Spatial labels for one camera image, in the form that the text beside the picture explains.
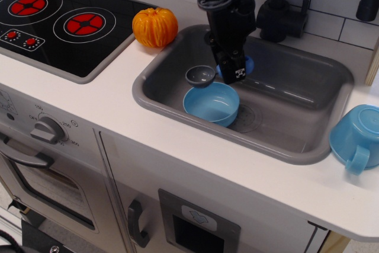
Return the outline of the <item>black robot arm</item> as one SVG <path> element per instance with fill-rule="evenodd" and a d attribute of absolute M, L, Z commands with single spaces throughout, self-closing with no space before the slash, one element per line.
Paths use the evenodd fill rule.
<path fill-rule="evenodd" d="M 210 31 L 205 37 L 226 84 L 245 79 L 246 38 L 256 30 L 255 0 L 197 0 L 206 12 Z"/>

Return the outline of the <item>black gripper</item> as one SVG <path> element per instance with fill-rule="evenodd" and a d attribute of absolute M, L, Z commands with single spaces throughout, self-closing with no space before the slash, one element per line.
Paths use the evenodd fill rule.
<path fill-rule="evenodd" d="M 226 0 L 207 11 L 210 25 L 209 45 L 216 56 L 219 74 L 225 84 L 246 77 L 243 46 L 256 30 L 255 0 Z"/>

